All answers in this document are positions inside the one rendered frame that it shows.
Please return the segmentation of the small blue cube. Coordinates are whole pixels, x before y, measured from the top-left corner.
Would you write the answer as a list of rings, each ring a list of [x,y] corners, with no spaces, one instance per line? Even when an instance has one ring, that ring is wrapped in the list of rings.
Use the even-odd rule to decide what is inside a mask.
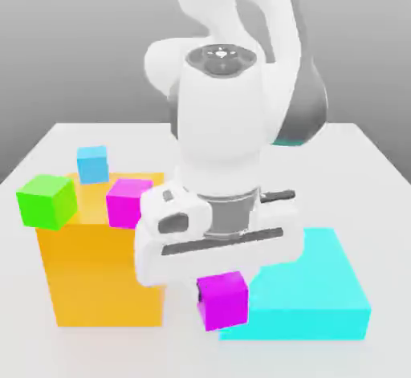
[[[77,149],[77,167],[82,185],[109,182],[108,154],[103,145]]]

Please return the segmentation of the small green cube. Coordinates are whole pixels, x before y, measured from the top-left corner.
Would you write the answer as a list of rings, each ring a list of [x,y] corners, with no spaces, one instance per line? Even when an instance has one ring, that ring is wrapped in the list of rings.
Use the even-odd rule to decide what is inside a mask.
[[[60,230],[77,212],[71,178],[39,174],[16,192],[22,223],[45,230]]]

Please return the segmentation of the small magenta cube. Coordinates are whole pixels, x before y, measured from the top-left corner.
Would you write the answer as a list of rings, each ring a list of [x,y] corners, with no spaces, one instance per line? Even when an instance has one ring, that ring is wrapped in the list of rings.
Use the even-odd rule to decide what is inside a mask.
[[[239,271],[197,279],[197,309],[206,331],[247,323],[248,286]]]
[[[152,187],[153,181],[149,179],[117,179],[106,195],[109,225],[134,230],[141,216],[141,196]]]

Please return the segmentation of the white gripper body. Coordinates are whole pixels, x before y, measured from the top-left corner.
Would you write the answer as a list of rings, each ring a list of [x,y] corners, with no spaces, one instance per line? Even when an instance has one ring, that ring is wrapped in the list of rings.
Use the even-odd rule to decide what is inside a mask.
[[[150,287],[239,271],[250,280],[261,267],[293,262],[302,254],[303,224],[294,202],[260,205],[254,223],[252,231],[237,239],[167,245],[139,222],[134,243],[136,279]]]

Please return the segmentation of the large orange box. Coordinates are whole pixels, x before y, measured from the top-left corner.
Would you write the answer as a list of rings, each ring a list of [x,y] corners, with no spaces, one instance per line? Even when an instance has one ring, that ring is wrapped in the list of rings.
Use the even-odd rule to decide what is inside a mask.
[[[60,327],[159,327],[165,290],[136,280],[135,233],[108,224],[107,183],[75,184],[78,211],[60,230],[36,231]]]

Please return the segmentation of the large cyan box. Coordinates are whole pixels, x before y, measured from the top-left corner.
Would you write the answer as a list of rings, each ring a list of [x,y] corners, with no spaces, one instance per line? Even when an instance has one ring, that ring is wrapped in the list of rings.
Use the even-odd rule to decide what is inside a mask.
[[[222,340],[362,340],[371,305],[334,230],[308,228],[298,260],[265,266],[249,286],[246,324]]]

